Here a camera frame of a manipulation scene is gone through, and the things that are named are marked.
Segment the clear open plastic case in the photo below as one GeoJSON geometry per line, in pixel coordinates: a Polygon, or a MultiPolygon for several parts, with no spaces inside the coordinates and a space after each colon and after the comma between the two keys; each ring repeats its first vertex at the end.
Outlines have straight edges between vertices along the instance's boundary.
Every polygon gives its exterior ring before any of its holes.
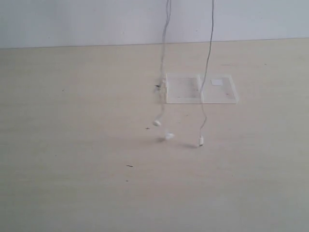
{"type": "Polygon", "coordinates": [[[167,104],[236,104],[238,93],[232,76],[227,74],[168,73],[167,104]]]}

